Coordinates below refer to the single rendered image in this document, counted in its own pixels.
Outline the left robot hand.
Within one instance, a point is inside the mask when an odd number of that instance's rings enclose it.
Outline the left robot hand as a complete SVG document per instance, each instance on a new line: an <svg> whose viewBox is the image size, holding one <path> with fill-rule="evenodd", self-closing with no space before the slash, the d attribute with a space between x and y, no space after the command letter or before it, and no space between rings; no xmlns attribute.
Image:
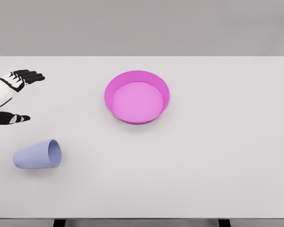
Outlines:
<svg viewBox="0 0 284 227"><path fill-rule="evenodd" d="M0 77L0 107L8 103L24 87L43 80L45 80L43 74L30 70L16 70ZM11 125L29 120L28 115L0 111L0 125Z"/></svg>

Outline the lavender plastic cup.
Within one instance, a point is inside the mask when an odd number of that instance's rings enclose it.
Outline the lavender plastic cup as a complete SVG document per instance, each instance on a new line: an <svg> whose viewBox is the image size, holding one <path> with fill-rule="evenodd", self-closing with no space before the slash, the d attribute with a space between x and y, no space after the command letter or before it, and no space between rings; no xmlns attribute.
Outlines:
<svg viewBox="0 0 284 227"><path fill-rule="evenodd" d="M57 167L61 163L62 152L56 140L45 140L14 153L13 162L20 169L39 169Z"/></svg>

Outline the pink round plate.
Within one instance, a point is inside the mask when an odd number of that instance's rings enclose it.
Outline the pink round plate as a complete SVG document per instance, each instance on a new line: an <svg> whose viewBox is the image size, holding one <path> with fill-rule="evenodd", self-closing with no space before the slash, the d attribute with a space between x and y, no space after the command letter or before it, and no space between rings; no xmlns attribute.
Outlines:
<svg viewBox="0 0 284 227"><path fill-rule="evenodd" d="M170 90L156 74L132 70L119 74L107 85L104 101L109 112L129 124L145 124L168 107Z"/></svg>

